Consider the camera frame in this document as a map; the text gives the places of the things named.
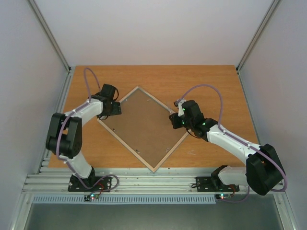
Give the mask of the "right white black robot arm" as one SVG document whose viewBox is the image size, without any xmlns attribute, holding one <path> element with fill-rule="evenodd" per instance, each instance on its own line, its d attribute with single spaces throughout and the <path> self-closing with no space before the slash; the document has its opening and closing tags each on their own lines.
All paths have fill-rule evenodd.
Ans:
<svg viewBox="0 0 307 230">
<path fill-rule="evenodd" d="M 244 163 L 244 167 L 222 165 L 211 174 L 212 186 L 222 190 L 228 185 L 248 186 L 258 195 L 275 191 L 285 181 L 285 171 L 273 146 L 249 142 L 224 128 L 218 121 L 204 117 L 194 100 L 174 102 L 178 112 L 169 116 L 174 129 L 184 128 L 197 139 L 215 144 Z"/>
</svg>

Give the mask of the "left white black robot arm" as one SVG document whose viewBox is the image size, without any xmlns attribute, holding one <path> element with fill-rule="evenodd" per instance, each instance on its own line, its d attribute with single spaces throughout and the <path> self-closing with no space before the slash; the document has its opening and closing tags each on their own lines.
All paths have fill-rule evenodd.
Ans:
<svg viewBox="0 0 307 230">
<path fill-rule="evenodd" d="M 54 113 L 51 117 L 46 139 L 46 149 L 56 155 L 72 171 L 72 185 L 86 191 L 99 183 L 91 166 L 82 154 L 83 126 L 92 118 L 107 119 L 120 115 L 117 102 L 118 89 L 104 84 L 102 89 L 77 108 L 66 113 Z"/>
</svg>

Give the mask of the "turquoise picture frame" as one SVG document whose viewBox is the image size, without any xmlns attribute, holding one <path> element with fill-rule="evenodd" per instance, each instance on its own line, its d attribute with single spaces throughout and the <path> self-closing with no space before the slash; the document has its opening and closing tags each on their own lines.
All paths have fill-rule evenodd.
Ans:
<svg viewBox="0 0 307 230">
<path fill-rule="evenodd" d="M 156 172 L 187 137 L 173 129 L 168 106 L 137 86 L 120 101 L 121 114 L 98 122 L 150 171 Z"/>
</svg>

